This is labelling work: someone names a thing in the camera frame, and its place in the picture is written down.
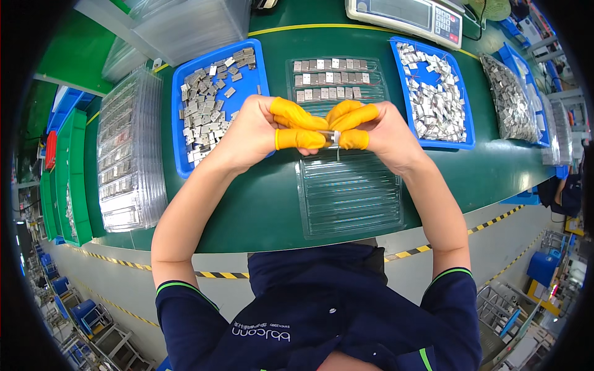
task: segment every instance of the gray floor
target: gray floor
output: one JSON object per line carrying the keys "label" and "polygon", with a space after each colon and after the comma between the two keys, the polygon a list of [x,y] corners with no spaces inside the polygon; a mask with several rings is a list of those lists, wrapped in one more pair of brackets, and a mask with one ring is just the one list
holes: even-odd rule
{"label": "gray floor", "polygon": [[[485,223],[514,208],[515,205],[494,204],[465,215],[468,228]],[[561,230],[561,223],[551,223],[551,212],[542,206],[526,206],[513,215],[469,236],[470,257],[473,276],[478,287],[504,269],[524,251],[544,228]],[[427,244],[421,228],[387,234],[377,237],[378,244],[386,247],[386,254],[392,254]],[[533,250],[540,246],[540,240],[514,265],[498,277],[522,287],[527,280],[524,274]],[[52,255],[62,275],[78,288],[84,299],[101,302],[95,294],[87,291],[80,283],[118,306],[147,319],[157,322],[154,306],[155,288],[150,272],[132,269],[120,264],[94,258],[74,251],[66,246],[45,243],[44,250]],[[83,249],[125,261],[150,264],[150,253],[119,249],[87,243]],[[423,292],[431,282],[432,252],[386,263],[388,285],[407,299],[419,304]],[[194,255],[194,269],[211,272],[247,272],[247,256],[237,254]],[[199,278],[198,283],[206,296],[220,308],[221,314],[231,320],[254,298],[248,280],[220,278]],[[138,320],[129,314],[104,303],[114,319],[134,332],[133,342],[142,353],[157,363],[167,355],[163,335],[158,327]]]}

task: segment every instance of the green plastic bin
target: green plastic bin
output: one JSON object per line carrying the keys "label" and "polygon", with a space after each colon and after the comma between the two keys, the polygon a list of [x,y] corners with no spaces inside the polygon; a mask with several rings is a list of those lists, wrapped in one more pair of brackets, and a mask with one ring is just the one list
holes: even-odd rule
{"label": "green plastic bin", "polygon": [[[56,197],[58,200],[59,224],[62,237],[67,243],[80,247],[91,241],[93,232],[87,210],[87,196],[84,189],[84,131],[87,115],[74,109],[58,132],[56,142]],[[70,188],[74,236],[66,217],[66,187]]]}
{"label": "green plastic bin", "polygon": [[53,240],[54,238],[59,236],[59,234],[58,229],[56,228],[57,210],[53,206],[54,201],[52,200],[52,180],[50,178],[53,178],[55,181],[56,174],[51,174],[50,172],[43,172],[43,174],[41,174],[41,182],[39,183],[39,188],[41,191],[43,224],[45,225],[45,233],[48,236],[48,240]]}

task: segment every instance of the power cord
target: power cord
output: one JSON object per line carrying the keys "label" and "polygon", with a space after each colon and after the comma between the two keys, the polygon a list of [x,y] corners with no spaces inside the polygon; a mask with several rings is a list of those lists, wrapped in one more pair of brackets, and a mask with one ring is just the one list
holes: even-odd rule
{"label": "power cord", "polygon": [[482,37],[482,16],[483,16],[483,15],[484,15],[484,13],[485,13],[485,8],[486,8],[486,0],[485,0],[485,3],[483,4],[483,10],[481,11],[481,18],[479,19],[479,30],[480,30],[480,32],[479,32],[479,38],[478,38],[478,39],[475,39],[474,37],[466,36],[466,37],[468,37],[470,40],[478,41],[478,40],[480,40],[480,39],[481,39],[481,37]]}

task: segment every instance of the finger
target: finger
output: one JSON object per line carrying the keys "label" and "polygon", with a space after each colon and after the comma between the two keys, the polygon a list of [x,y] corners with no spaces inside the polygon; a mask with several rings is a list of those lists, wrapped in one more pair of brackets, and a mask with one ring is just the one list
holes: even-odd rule
{"label": "finger", "polygon": [[330,125],[330,130],[342,132],[354,129],[364,122],[375,119],[378,114],[379,111],[374,104],[366,104],[363,107],[357,108],[356,110],[337,118],[332,125]]}
{"label": "finger", "polygon": [[356,110],[362,105],[363,103],[357,102],[356,100],[344,100],[339,104],[335,105],[334,108],[332,108],[330,112],[328,112],[328,115],[326,115],[326,121],[329,125],[332,125],[334,120],[343,115],[346,115],[347,113],[353,110]]}
{"label": "finger", "polygon": [[325,119],[314,117],[308,114],[303,108],[290,100],[276,97],[270,105],[270,113],[275,116],[282,116],[287,119],[291,128],[307,130],[328,130],[328,122]]}
{"label": "finger", "polygon": [[317,131],[303,129],[276,129],[274,145],[277,150],[284,148],[322,148],[326,144],[326,138]]}
{"label": "finger", "polygon": [[309,150],[307,148],[297,148],[297,150],[299,151],[299,153],[301,153],[303,156],[309,156],[310,154],[317,154],[318,150],[314,149],[314,150]]}
{"label": "finger", "polygon": [[369,134],[365,130],[351,129],[342,132],[338,139],[338,145],[345,150],[358,148],[364,150],[369,145]]}

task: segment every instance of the green table surface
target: green table surface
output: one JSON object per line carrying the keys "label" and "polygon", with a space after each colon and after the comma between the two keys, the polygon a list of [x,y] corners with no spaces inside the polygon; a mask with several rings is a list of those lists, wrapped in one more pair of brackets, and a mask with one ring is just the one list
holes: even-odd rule
{"label": "green table surface", "polygon": [[[284,0],[269,15],[252,16],[250,31],[314,23],[360,24],[345,15],[343,1]],[[391,101],[405,115],[405,101],[388,39],[397,34],[364,28],[297,28],[261,33],[271,96],[287,97],[286,61],[322,56],[360,56],[380,60]],[[494,23],[479,42],[463,39],[463,50],[477,55],[494,53],[503,42],[520,50]],[[465,150],[426,150],[435,161],[463,213],[516,195],[554,175],[543,166],[541,151],[520,141],[501,140],[489,85],[480,62],[462,52],[452,52],[462,71],[475,126],[476,147]],[[163,77],[162,152],[167,194],[171,200],[184,184],[175,170],[170,121],[171,83],[174,69]],[[89,117],[98,110],[89,107]],[[94,241],[102,245],[149,250],[154,229],[106,233],[97,196],[96,132],[99,120],[86,133],[85,175],[89,217]],[[282,150],[252,167],[233,181],[204,230],[197,253],[258,252],[321,246],[358,240],[421,225],[408,191],[403,192],[405,225],[349,236],[306,240],[303,236],[295,161],[296,150]]]}

